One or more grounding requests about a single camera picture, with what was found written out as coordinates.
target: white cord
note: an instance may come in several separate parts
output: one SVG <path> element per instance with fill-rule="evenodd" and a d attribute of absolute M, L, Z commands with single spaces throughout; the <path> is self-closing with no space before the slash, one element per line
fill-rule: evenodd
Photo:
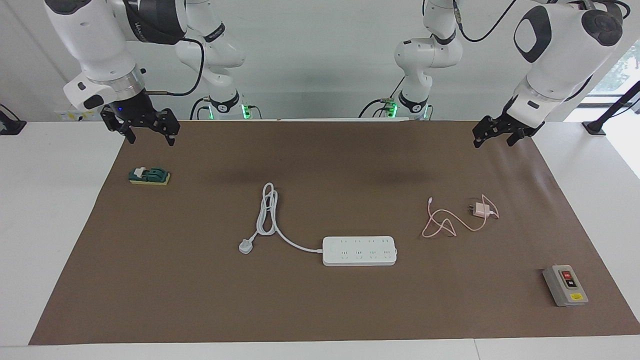
<path fill-rule="evenodd" d="M 253 250 L 253 241 L 255 240 L 256 236 L 271 236 L 277 233 L 284 241 L 286 241 L 289 245 L 295 247 L 296 249 L 306 252 L 314 252 L 316 254 L 322 254 L 322 249 L 307 249 L 306 247 L 302 247 L 298 244 L 293 243 L 291 240 L 287 239 L 286 236 L 284 236 L 280 228 L 278 228 L 278 223 L 276 223 L 277 206 L 278 192 L 275 190 L 272 183 L 266 183 L 262 188 L 262 201 L 260 202 L 260 213 L 258 214 L 258 220 L 256 220 L 255 222 L 255 233 L 251 235 L 250 238 L 242 240 L 242 243 L 240 243 L 239 246 L 240 252 L 242 252 L 243 254 L 249 254 L 251 250 Z M 267 220 L 268 213 L 271 213 L 271 229 L 265 230 L 264 223 Z"/>
<path fill-rule="evenodd" d="M 436 236 L 440 231 L 442 231 L 443 229 L 446 230 L 447 232 L 449 232 L 449 234 L 453 235 L 453 236 L 457 236 L 458 234 L 456 233 L 455 228 L 453 227 L 453 223 L 451 222 L 451 220 L 449 218 L 445 218 L 442 222 L 438 222 L 437 220 L 435 220 L 434 216 L 437 213 L 447 213 L 449 215 L 451 215 L 452 217 L 454 217 L 457 221 L 459 221 L 462 225 L 464 225 L 467 229 L 469 229 L 469 231 L 480 231 L 482 228 L 484 228 L 484 225 L 486 224 L 487 219 L 489 218 L 490 215 L 495 215 L 495 218 L 500 218 L 500 213 L 498 212 L 498 207 L 496 207 L 496 205 L 489 200 L 488 197 L 484 196 L 484 194 L 482 195 L 482 205 L 486 207 L 486 203 L 489 202 L 489 204 L 491 204 L 493 206 L 494 210 L 490 210 L 488 213 L 484 214 L 484 221 L 482 223 L 482 225 L 480 225 L 480 227 L 478 227 L 477 229 L 473 229 L 471 228 L 469 225 L 467 225 L 467 223 L 465 223 L 464 221 L 462 221 L 462 219 L 460 219 L 456 214 L 452 213 L 449 210 L 446 209 L 439 209 L 436 210 L 435 212 L 431 212 L 431 203 L 433 202 L 433 198 L 430 197 L 429 198 L 429 202 L 427 204 L 427 214 L 429 215 L 429 221 L 427 222 L 427 225 L 424 227 L 424 229 L 422 230 L 422 237 L 423 238 L 432 238 L 434 236 Z M 430 235 L 425 235 L 424 232 L 427 231 L 427 228 L 429 227 L 429 225 L 431 225 L 431 223 L 434 222 L 435 224 L 438 225 L 438 230 L 435 231 L 435 233 L 430 234 Z"/>

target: white wall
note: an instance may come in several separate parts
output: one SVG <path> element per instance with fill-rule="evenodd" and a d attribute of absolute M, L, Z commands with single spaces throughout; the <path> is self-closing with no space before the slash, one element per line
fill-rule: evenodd
<path fill-rule="evenodd" d="M 467 33 L 483 34 L 510 0 L 465 1 Z M 625 21 L 618 52 L 594 77 L 597 84 L 640 35 L 640 0 Z M 398 42 L 428 33 L 421 1 L 382 0 L 214 0 L 227 30 L 247 50 L 246 63 L 233 73 L 240 91 L 265 117 L 354 117 L 370 100 L 388 96 L 402 78 L 394 61 Z M 537 5 L 519 0 L 496 32 L 480 44 L 465 45 L 462 62 L 433 70 L 431 102 L 435 119 L 480 119 L 498 115 L 529 69 L 512 41 L 522 15 Z M 63 84 L 78 72 L 44 13 L 42 0 L 0 0 L 0 101 L 28 120 L 55 120 L 66 103 Z M 20 30 L 20 36 L 8 36 Z M 130 43 L 149 90 L 185 91 L 196 74 L 181 64 L 170 46 Z M 188 117 L 205 87 L 186 98 L 154 97 L 156 108 L 170 107 Z M 562 120 L 581 97 L 553 116 Z"/>

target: white power strip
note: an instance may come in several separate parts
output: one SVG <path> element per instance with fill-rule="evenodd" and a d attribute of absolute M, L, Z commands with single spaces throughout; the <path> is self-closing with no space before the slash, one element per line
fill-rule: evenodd
<path fill-rule="evenodd" d="M 329 236 L 322 248 L 326 266 L 391 266 L 397 259 L 391 236 Z"/>

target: switch box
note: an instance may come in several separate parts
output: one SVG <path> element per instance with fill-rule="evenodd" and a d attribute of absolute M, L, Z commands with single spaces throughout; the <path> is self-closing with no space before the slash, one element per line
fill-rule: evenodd
<path fill-rule="evenodd" d="M 589 302 L 580 281 L 569 265 L 554 265 L 542 271 L 547 286 L 558 306 L 577 306 Z"/>
<path fill-rule="evenodd" d="M 322 249 L 326 266 L 390 266 L 397 259 L 391 236 L 329 236 Z"/>

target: white table surface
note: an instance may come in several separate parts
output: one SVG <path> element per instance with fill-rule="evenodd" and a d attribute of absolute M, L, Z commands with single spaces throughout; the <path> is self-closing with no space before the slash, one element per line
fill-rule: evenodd
<path fill-rule="evenodd" d="M 550 123 L 534 139 L 640 317 L 640 179 L 580 126 Z M 0 359 L 640 359 L 640 336 L 27 347 L 122 141 L 93 122 L 0 137 Z"/>

